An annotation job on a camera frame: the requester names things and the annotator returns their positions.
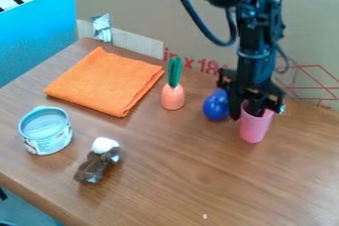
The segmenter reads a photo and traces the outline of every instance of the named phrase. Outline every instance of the small stuffed toy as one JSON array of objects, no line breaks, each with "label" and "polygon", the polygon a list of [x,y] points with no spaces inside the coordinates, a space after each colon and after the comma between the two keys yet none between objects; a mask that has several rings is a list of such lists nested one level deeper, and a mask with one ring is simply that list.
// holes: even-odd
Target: small stuffed toy
[{"label": "small stuffed toy", "polygon": [[103,137],[95,139],[87,155],[87,161],[79,167],[74,179],[96,183],[102,177],[108,163],[119,161],[119,148],[119,144],[114,140]]}]

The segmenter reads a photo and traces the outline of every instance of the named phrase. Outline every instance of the wooden table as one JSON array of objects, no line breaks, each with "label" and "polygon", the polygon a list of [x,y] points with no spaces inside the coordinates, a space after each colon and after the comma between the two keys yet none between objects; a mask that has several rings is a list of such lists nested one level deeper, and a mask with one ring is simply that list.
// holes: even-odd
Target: wooden table
[{"label": "wooden table", "polygon": [[[339,225],[339,115],[289,103],[265,140],[242,142],[232,121],[212,123],[200,111],[214,79],[186,69],[186,105],[161,107],[157,85],[123,119],[47,98],[43,89],[98,46],[85,39],[0,90],[0,185],[65,225]],[[61,152],[26,152],[19,119],[37,105],[65,109],[75,132]],[[120,142],[122,164],[95,185],[72,179],[96,137]]]}]

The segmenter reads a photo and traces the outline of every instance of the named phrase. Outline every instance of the toy carrot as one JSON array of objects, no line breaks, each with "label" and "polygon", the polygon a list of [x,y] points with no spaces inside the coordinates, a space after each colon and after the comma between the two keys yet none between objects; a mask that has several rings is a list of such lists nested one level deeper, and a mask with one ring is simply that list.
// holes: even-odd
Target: toy carrot
[{"label": "toy carrot", "polygon": [[167,110],[177,110],[184,104],[184,91],[179,84],[182,62],[180,57],[170,58],[168,63],[168,83],[162,91],[162,104]]}]

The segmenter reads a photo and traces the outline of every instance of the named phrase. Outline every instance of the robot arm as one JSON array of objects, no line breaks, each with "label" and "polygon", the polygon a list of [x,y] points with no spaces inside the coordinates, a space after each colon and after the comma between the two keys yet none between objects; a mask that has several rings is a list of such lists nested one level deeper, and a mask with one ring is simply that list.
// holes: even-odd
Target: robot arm
[{"label": "robot arm", "polygon": [[[254,116],[263,116],[267,108],[282,113],[284,93],[271,81],[276,51],[281,52],[277,41],[284,29],[282,0],[207,0],[225,9],[231,35],[228,42],[220,41],[206,28],[188,0],[180,1],[201,32],[216,45],[230,46],[239,36],[237,70],[220,68],[217,81],[217,86],[228,92],[232,118],[240,117],[244,100],[249,101],[246,110]],[[229,11],[234,7],[237,25]]]}]

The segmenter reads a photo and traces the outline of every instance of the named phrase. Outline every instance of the can rim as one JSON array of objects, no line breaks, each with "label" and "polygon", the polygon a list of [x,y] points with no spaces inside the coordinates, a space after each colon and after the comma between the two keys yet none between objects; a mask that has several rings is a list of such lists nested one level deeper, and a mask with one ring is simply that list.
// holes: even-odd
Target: can rim
[{"label": "can rim", "polygon": [[64,114],[64,116],[65,116],[65,122],[64,122],[64,124],[62,125],[62,127],[61,127],[58,131],[56,131],[56,132],[54,132],[54,133],[52,133],[52,134],[50,134],[50,135],[48,135],[48,136],[46,136],[46,137],[44,137],[44,138],[42,138],[42,139],[47,139],[47,138],[50,138],[50,137],[55,136],[55,135],[58,134],[61,130],[63,130],[67,125],[69,125],[69,117],[68,117],[68,114],[65,112],[65,110],[63,110],[63,109],[61,109],[61,108],[58,108],[58,107],[53,107],[53,106],[38,106],[38,107],[33,108],[33,110],[31,110],[30,112],[26,113],[26,114],[21,118],[21,120],[20,120],[20,122],[19,122],[19,124],[18,124],[18,131],[19,131],[20,135],[21,135],[23,138],[27,138],[27,139],[30,139],[30,140],[40,140],[40,139],[36,139],[36,138],[31,138],[30,136],[25,135],[24,132],[23,132],[23,130],[22,130],[22,125],[23,125],[23,122],[24,122],[24,121],[25,121],[32,113],[39,112],[39,111],[46,110],[46,109],[53,109],[53,110],[57,110],[57,111],[62,112],[62,113]]}]

